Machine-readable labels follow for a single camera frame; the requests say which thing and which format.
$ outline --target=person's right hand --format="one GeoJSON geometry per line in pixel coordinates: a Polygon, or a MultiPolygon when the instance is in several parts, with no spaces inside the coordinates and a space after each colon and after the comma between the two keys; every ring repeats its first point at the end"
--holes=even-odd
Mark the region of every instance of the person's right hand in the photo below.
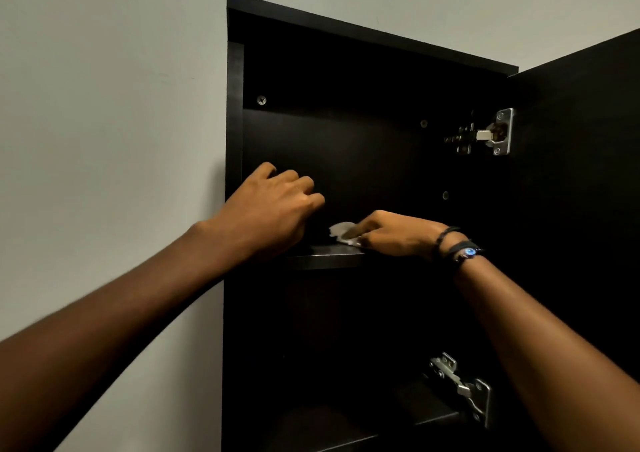
{"type": "Polygon", "coordinates": [[[271,177],[264,162],[244,180],[217,214],[202,222],[206,231],[240,263],[253,256],[276,256],[300,241],[308,217],[324,205],[314,181],[291,169],[271,177]]]}
{"type": "MultiPolygon", "coordinates": [[[[373,248],[385,255],[420,255],[431,259],[435,242],[446,228],[446,225],[435,221],[378,210],[342,235],[342,238],[360,237],[362,246],[373,248]]],[[[467,237],[461,233],[449,233],[440,250],[450,248],[465,239],[467,237]]]]}

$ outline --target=gray wall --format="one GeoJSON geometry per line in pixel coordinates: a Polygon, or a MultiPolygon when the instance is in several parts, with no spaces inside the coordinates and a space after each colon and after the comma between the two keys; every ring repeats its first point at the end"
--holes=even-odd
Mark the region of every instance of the gray wall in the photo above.
{"type": "MultiPolygon", "coordinates": [[[[640,27],[640,0],[268,0],[530,68],[640,27]]],[[[225,0],[0,0],[0,337],[223,201],[225,0]]],[[[222,286],[63,451],[217,450],[222,286]]]]}

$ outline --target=black cabinet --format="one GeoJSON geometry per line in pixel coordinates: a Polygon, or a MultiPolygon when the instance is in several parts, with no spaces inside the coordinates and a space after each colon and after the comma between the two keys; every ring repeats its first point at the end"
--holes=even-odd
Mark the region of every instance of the black cabinet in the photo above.
{"type": "Polygon", "coordinates": [[[640,32],[521,74],[258,0],[228,0],[228,39],[227,196],[268,160],[327,203],[301,245],[225,281],[224,450],[536,440],[448,282],[329,237],[375,209],[464,227],[637,377],[640,32]],[[491,384],[492,430],[428,378],[443,351],[491,384]]]}

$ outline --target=cabinet hinge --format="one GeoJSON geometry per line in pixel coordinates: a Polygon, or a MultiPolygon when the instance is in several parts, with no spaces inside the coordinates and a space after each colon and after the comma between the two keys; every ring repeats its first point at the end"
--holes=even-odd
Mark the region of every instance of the cabinet hinge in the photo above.
{"type": "Polygon", "coordinates": [[[486,128],[476,130],[474,123],[470,126],[460,127],[457,135],[445,137],[445,144],[458,144],[456,152],[459,155],[469,155],[472,144],[483,142],[491,149],[494,156],[506,156],[511,151],[511,132],[513,129],[514,109],[499,110],[495,114],[495,120],[486,128]]]}
{"type": "Polygon", "coordinates": [[[451,381],[456,386],[456,392],[466,400],[470,413],[475,422],[485,428],[490,427],[490,413],[492,388],[484,380],[475,378],[470,382],[463,382],[458,375],[458,363],[447,353],[429,360],[430,373],[425,377],[439,378],[451,381]]]}

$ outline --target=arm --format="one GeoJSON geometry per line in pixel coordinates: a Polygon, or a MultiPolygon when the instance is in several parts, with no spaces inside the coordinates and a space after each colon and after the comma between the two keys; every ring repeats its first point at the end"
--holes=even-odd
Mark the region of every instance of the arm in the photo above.
{"type": "Polygon", "coordinates": [[[0,450],[52,450],[131,361],[235,266],[300,240],[324,204],[262,164],[211,220],[129,273],[0,343],[0,450]]]}
{"type": "MultiPolygon", "coordinates": [[[[446,228],[375,212],[347,232],[388,255],[430,257],[446,228]]],[[[444,255],[468,239],[448,234],[444,255]]],[[[484,257],[465,261],[455,283],[473,307],[534,422],[558,451],[640,450],[640,385],[484,257]]]]}

